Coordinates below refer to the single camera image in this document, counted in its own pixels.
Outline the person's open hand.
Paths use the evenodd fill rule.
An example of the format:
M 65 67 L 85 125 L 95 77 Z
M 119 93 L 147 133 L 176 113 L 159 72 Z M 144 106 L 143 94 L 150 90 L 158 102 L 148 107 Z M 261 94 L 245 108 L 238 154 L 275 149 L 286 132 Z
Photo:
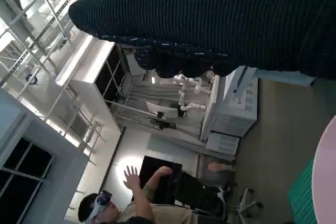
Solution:
M 125 186 L 131 191 L 140 189 L 140 178 L 138 176 L 137 168 L 133 166 L 127 166 L 124 170 L 125 180 L 123 181 Z

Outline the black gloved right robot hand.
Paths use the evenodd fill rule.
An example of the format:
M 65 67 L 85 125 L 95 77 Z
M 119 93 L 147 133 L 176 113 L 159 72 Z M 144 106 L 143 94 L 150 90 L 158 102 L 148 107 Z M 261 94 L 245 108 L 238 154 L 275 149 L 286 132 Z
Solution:
M 68 14 L 162 78 L 248 66 L 335 79 L 335 0 L 77 0 Z

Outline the person's closed hand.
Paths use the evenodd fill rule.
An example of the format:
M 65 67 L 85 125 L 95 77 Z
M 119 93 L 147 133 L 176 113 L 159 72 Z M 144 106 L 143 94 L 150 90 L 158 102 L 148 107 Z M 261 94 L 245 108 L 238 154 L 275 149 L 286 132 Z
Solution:
M 155 172 L 155 174 L 157 177 L 161 178 L 165 176 L 170 176 L 171 174 L 173 174 L 173 171 L 167 166 L 162 166 Z

